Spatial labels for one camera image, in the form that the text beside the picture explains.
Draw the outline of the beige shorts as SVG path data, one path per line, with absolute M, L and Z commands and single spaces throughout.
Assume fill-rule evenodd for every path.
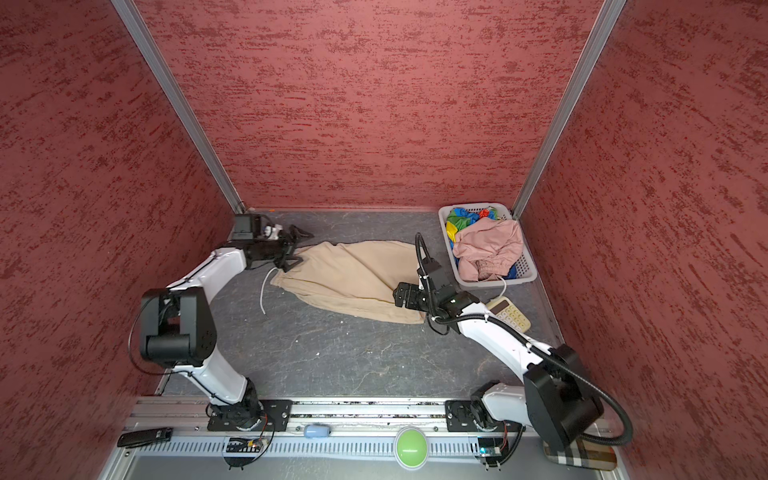
M 418 280 L 415 246 L 400 241 L 323 242 L 298 250 L 301 263 L 271 280 L 304 303 L 381 322 L 419 325 L 425 314 L 398 307 L 393 292 Z

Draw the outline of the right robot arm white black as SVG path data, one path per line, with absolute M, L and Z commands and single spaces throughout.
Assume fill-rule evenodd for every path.
M 436 263 L 420 267 L 417 274 L 429 317 L 483 346 L 523 383 L 519 400 L 502 386 L 481 394 L 493 419 L 531 427 L 547 444 L 564 450 L 602 417 L 600 396 L 554 363 L 574 360 L 572 349 L 553 348 L 518 331 L 475 295 L 457 289 Z

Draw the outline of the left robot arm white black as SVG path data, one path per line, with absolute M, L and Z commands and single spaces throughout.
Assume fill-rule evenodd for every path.
M 265 412 L 253 382 L 238 373 L 217 347 L 211 301 L 255 262 L 270 261 L 284 272 L 302 259 L 297 246 L 314 235 L 295 225 L 269 225 L 256 232 L 237 228 L 233 238 L 214 249 L 184 278 L 146 291 L 135 326 L 141 359 L 181 375 L 204 393 L 207 414 L 229 430 L 264 426 Z

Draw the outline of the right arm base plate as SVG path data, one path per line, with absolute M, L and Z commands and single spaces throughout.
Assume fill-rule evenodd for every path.
M 517 433 L 524 429 L 516 422 L 496 420 L 480 400 L 447 400 L 444 407 L 449 432 L 503 433 L 507 428 Z

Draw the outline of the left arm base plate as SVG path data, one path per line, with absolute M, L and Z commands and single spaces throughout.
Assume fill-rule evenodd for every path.
M 287 399 L 258 400 L 249 407 L 244 402 L 234 406 L 206 407 L 207 430 L 211 432 L 284 432 L 293 402 Z

